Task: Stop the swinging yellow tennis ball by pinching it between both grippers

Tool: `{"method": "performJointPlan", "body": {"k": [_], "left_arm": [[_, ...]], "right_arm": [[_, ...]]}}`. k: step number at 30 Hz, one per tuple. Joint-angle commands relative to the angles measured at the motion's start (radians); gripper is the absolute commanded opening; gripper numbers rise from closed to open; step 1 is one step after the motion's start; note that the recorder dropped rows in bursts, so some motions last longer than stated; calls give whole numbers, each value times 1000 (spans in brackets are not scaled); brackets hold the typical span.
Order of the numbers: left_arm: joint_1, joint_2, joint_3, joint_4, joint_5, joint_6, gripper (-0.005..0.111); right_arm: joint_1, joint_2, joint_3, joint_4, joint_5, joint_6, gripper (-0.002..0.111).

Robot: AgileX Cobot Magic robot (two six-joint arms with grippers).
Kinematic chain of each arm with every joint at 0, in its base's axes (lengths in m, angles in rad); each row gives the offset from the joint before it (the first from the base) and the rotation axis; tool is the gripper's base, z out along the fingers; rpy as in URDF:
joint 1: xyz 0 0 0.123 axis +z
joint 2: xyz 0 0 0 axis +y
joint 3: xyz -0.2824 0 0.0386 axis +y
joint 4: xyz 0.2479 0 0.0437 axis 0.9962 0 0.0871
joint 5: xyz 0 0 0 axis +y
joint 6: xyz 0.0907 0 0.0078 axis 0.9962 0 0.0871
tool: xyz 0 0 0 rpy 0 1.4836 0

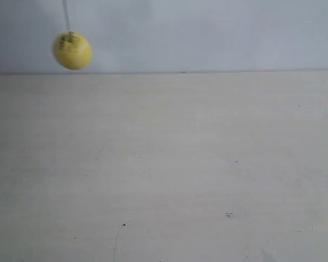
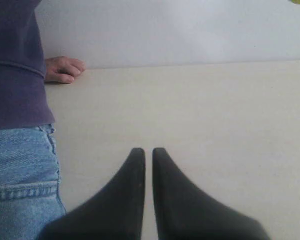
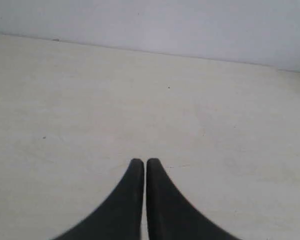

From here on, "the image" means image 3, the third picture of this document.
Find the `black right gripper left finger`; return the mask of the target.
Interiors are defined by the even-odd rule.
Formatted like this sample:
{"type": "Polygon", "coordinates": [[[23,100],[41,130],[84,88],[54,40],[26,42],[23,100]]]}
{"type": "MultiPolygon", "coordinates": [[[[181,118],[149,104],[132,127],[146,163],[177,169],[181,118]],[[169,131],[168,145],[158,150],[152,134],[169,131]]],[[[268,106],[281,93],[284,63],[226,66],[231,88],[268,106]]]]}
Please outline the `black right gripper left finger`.
{"type": "Polygon", "coordinates": [[[144,163],[130,161],[109,196],[57,240],[140,240],[144,195],[144,163]]]}

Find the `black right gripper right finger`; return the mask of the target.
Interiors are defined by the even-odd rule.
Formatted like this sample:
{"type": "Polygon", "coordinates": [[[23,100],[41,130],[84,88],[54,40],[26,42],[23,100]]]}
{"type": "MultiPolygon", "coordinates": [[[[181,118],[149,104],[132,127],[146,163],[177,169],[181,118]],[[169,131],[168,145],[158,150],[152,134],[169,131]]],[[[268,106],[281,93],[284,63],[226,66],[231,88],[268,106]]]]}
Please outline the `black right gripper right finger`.
{"type": "Polygon", "coordinates": [[[191,205],[158,158],[146,163],[146,215],[150,240],[237,239],[191,205]]]}

